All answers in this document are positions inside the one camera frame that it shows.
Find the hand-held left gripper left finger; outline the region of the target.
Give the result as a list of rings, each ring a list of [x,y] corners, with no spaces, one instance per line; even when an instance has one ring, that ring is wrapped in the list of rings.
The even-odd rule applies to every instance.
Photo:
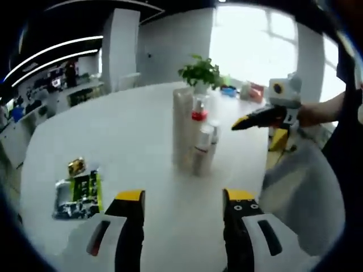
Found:
[[[140,271],[145,191],[119,192],[82,224],[82,271]]]

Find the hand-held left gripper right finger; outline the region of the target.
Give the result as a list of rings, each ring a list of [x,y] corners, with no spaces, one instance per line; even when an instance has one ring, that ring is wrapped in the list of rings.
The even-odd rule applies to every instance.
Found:
[[[294,271],[295,234],[244,190],[224,188],[227,271]]]

